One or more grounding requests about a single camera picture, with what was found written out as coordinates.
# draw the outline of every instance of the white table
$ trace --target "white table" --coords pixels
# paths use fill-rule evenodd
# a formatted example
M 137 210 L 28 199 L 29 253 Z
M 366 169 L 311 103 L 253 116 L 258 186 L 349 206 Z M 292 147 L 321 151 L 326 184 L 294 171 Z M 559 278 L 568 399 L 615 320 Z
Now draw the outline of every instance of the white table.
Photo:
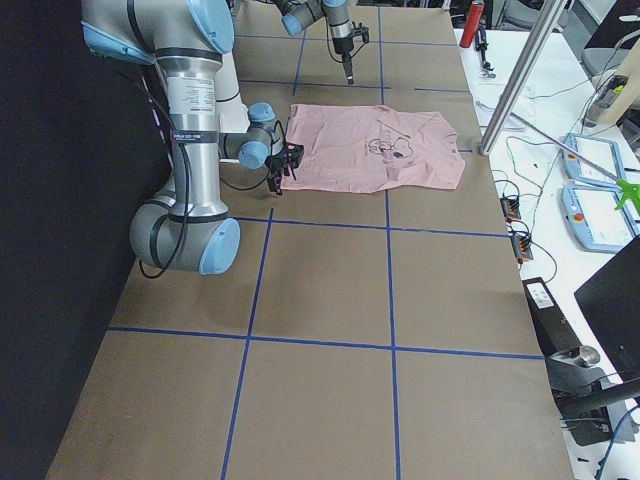
M 458 39 L 461 34 L 461 31 L 456 31 Z M 481 76 L 480 56 L 473 49 L 473 46 L 468 49 L 459 48 L 470 90 L 475 98 L 486 97 L 487 89 L 500 89 L 500 85 L 507 83 L 528 35 L 526 32 L 503 31 L 488 31 L 487 34 L 489 42 L 487 60 L 494 67 L 495 79 L 486 79 Z M 526 91 L 523 94 L 529 97 L 549 95 L 585 80 L 587 80 L 585 73 L 562 35 L 552 34 L 528 79 Z M 532 123 L 558 139 L 562 139 L 572 128 L 573 132 L 580 133 L 581 127 L 578 119 L 585 102 L 592 93 L 593 87 L 589 82 L 585 82 L 568 92 L 551 98 L 532 100 L 531 103 L 535 111 Z M 602 126 L 593 129 L 585 128 L 584 134 L 597 133 L 603 128 Z M 519 186 L 521 193 L 538 193 L 539 190 L 534 185 L 514 173 L 507 152 L 506 139 L 509 136 L 523 138 L 531 142 L 543 142 L 545 139 L 531 129 L 503 132 L 490 155 L 492 168 L 505 172 L 509 180 Z M 618 142 L 625 167 L 639 168 L 638 160 L 617 128 L 605 130 L 598 134 L 598 137 Z M 518 140 L 510 140 L 509 143 L 517 162 L 518 171 L 527 178 L 542 184 L 547 172 L 551 170 L 538 206 L 533 240 L 546 248 L 558 263 L 557 275 L 548 286 L 567 320 L 583 344 L 598 348 L 602 354 L 602 349 L 587 325 L 573 293 L 612 255 L 580 250 L 572 237 L 560 203 L 559 194 L 563 185 L 567 183 L 567 177 L 561 160 L 556 160 L 554 164 L 558 148 L 554 145 L 530 146 Z M 494 172 L 496 180 L 505 178 L 502 172 Z M 628 174 L 628 177 L 631 182 L 640 182 L 640 177 L 637 175 L 634 177 L 633 174 Z M 497 184 L 499 193 L 503 191 L 504 186 L 504 183 Z M 513 187 L 507 188 L 508 193 L 513 191 Z M 536 198 L 534 197 L 521 199 L 521 214 L 529 227 L 533 224 L 535 204 Z M 526 262 L 523 265 L 520 272 L 521 277 L 523 279 L 537 276 L 543 279 L 550 278 L 553 273 L 552 261 L 539 249 L 533 248 L 534 261 Z M 605 373 L 614 372 L 615 369 L 609 360 L 606 356 L 602 356 L 603 360 L 599 366 Z M 628 402 L 629 407 L 633 405 L 635 403 Z M 634 414 L 634 418 L 636 421 L 640 419 L 638 412 Z M 640 476 L 639 437 L 636 436 L 635 443 L 615 445 L 603 479 L 638 478 Z M 576 478 L 593 478 L 597 470 L 597 462 L 604 455 L 607 444 L 580 447 L 574 442 L 569 432 L 565 432 L 565 440 Z M 577 460 L 578 457 L 588 459 L 589 462 L 580 462 Z

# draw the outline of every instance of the white label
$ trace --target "white label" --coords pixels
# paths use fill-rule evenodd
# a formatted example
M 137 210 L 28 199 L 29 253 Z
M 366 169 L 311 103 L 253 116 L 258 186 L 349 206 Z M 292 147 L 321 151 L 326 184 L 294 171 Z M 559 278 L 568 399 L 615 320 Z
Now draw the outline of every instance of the white label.
M 543 308 L 553 307 L 553 300 L 551 300 L 551 297 L 544 289 L 544 285 L 541 283 L 530 283 L 527 285 L 527 289 L 539 309 L 542 310 Z
M 215 115 L 216 94 L 213 80 L 192 77 L 167 78 L 169 113 Z

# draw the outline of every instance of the black wall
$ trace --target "black wall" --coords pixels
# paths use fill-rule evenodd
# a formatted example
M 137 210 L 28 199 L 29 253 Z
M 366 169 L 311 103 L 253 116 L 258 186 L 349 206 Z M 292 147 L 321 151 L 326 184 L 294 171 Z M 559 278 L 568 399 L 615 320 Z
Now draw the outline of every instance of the black wall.
M 0 0 L 0 478 L 44 478 L 168 174 L 141 92 L 84 45 L 80 1 Z

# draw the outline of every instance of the blue joint cap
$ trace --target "blue joint cap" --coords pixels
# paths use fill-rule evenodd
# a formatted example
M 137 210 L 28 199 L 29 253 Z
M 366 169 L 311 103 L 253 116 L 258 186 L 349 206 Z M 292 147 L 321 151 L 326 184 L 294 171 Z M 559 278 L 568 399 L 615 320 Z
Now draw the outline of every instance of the blue joint cap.
M 218 53 L 233 49 L 235 33 L 226 0 L 187 0 L 189 12 L 200 33 Z
M 238 160 L 240 164 L 250 170 L 255 170 L 264 165 L 269 156 L 269 147 L 257 140 L 251 140 L 240 147 Z
M 108 34 L 87 22 L 82 23 L 84 41 L 92 52 L 116 58 L 129 63 L 141 65 L 153 65 L 153 56 L 139 48 L 123 42 L 117 37 Z
M 202 275 L 226 272 L 235 260 L 239 246 L 240 224 L 235 218 L 227 218 L 213 231 L 204 247 L 199 272 Z
M 282 25 L 284 25 L 284 29 L 292 37 L 302 32 L 302 25 L 300 25 L 298 19 L 290 13 L 287 13 L 284 17 L 282 17 Z
M 347 3 L 347 0 L 322 0 L 322 4 L 325 7 L 331 8 L 341 7 L 345 3 Z
M 256 123 L 270 122 L 275 120 L 276 114 L 271 105 L 265 102 L 254 103 L 249 107 L 249 121 Z

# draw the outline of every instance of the blue cable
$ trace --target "blue cable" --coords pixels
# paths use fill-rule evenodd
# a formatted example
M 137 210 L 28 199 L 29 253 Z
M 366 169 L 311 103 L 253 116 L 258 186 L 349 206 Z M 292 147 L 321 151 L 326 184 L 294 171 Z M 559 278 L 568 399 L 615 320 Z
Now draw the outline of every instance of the blue cable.
M 611 453 L 611 449 L 613 448 L 613 443 L 615 442 L 616 437 L 618 436 L 618 432 L 620 431 L 620 427 L 622 427 L 622 424 L 624 423 L 624 421 L 627 418 L 629 418 L 631 416 L 631 414 L 634 411 L 636 411 L 638 408 L 640 408 L 640 405 L 636 405 L 631 410 L 629 410 L 627 413 L 625 413 L 624 416 L 618 422 L 618 425 L 616 425 L 616 428 L 613 431 L 613 435 L 611 435 L 611 440 L 609 440 L 609 446 L 607 447 L 607 452 L 604 454 L 604 457 L 602 457 L 602 460 L 600 460 L 600 462 L 599 462 L 600 463 L 600 468 L 596 472 L 596 476 L 594 477 L 595 480 L 600 480 L 602 478 L 602 474 L 604 473 L 604 467 L 607 465 L 607 460 L 609 459 L 609 454 Z

